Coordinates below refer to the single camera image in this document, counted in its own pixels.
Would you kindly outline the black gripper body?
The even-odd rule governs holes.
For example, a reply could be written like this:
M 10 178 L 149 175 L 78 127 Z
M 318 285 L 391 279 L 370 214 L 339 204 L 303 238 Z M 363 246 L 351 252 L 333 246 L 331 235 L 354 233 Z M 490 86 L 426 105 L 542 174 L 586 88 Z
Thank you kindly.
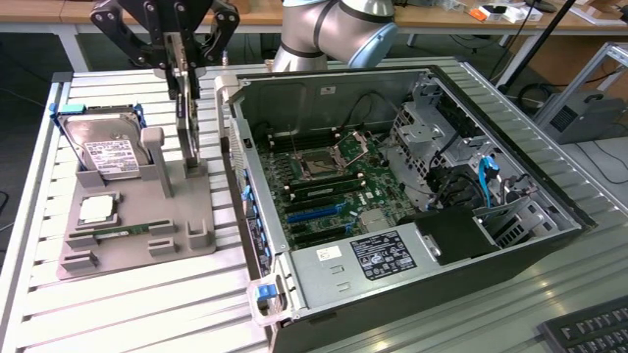
M 149 31 L 153 40 L 170 33 L 193 39 L 214 1 L 121 1 L 121 6 Z

